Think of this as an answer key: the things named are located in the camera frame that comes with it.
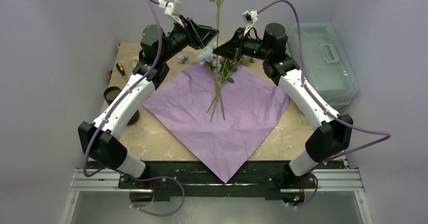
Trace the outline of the green leafy flower stem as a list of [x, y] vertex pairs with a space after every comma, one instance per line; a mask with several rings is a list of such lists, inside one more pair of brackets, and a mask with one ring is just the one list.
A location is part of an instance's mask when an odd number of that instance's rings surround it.
[[239, 63], [248, 67], [249, 65], [254, 63], [254, 59], [248, 56], [243, 56], [240, 60]]

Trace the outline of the peach rose flower stem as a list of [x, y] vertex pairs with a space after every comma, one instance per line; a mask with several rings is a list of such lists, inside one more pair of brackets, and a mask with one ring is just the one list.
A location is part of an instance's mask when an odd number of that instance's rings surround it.
[[220, 105], [220, 112], [223, 120], [226, 119], [224, 101], [222, 96], [222, 88], [226, 83], [235, 83], [232, 78], [232, 73], [237, 71], [239, 61], [234, 58], [232, 60], [222, 58], [216, 58], [211, 61], [205, 61], [210, 75], [215, 84], [215, 95], [213, 96], [211, 103], [208, 106], [207, 113], [210, 113], [209, 122], [211, 123], [216, 112], [217, 105]]

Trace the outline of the blue flower stem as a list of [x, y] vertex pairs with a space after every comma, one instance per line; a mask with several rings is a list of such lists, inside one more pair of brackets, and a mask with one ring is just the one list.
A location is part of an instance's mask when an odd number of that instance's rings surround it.
[[212, 100], [208, 106], [207, 113], [210, 113], [210, 122], [213, 120], [214, 113], [216, 111], [218, 103], [220, 104], [220, 111], [223, 120], [226, 120], [225, 109], [223, 104], [223, 98], [221, 94], [222, 88], [222, 75], [221, 70], [223, 69], [223, 60], [220, 56], [213, 54], [213, 50], [218, 47], [219, 43], [215, 42], [208, 45], [198, 56], [196, 62], [204, 66], [210, 75], [210, 79], [213, 81], [214, 94]]

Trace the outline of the purple pink wrapping paper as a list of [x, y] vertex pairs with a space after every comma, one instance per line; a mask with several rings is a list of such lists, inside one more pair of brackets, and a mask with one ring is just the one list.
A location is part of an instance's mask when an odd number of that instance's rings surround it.
[[193, 64], [180, 71], [145, 102], [144, 107], [223, 182], [243, 165], [279, 122], [290, 103], [281, 88], [240, 66], [235, 83], [222, 88], [226, 120], [217, 105], [208, 70]]

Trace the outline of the cream printed ribbon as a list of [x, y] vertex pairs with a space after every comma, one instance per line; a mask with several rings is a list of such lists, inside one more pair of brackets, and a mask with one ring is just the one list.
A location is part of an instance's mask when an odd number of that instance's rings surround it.
[[136, 67], [137, 63], [139, 62], [139, 58], [138, 57], [132, 57], [131, 58], [131, 67]]

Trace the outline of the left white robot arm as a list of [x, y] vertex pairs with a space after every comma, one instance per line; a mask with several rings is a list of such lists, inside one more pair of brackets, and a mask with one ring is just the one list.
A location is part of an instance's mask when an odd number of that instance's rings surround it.
[[219, 34], [219, 30], [199, 25], [191, 18], [179, 16], [171, 32], [164, 33], [159, 24], [142, 32], [139, 61], [123, 90], [92, 122], [82, 122], [78, 135], [85, 159], [93, 159], [104, 167], [131, 176], [137, 188], [150, 183], [149, 167], [131, 156], [119, 142], [128, 122], [142, 103], [161, 85], [170, 68], [167, 62], [186, 47], [203, 49]]

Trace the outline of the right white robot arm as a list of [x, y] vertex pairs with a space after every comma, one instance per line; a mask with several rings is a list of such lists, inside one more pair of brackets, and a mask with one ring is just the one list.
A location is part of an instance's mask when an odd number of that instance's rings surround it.
[[244, 28], [238, 28], [229, 41], [213, 52], [232, 61], [244, 55], [262, 60], [267, 77], [291, 97], [308, 119], [314, 132], [306, 141], [305, 150], [283, 170], [285, 184], [296, 187], [304, 174], [349, 147], [353, 119], [329, 106], [305, 80], [301, 67], [286, 54], [287, 39], [284, 26], [278, 23], [269, 23], [262, 38], [251, 38]]

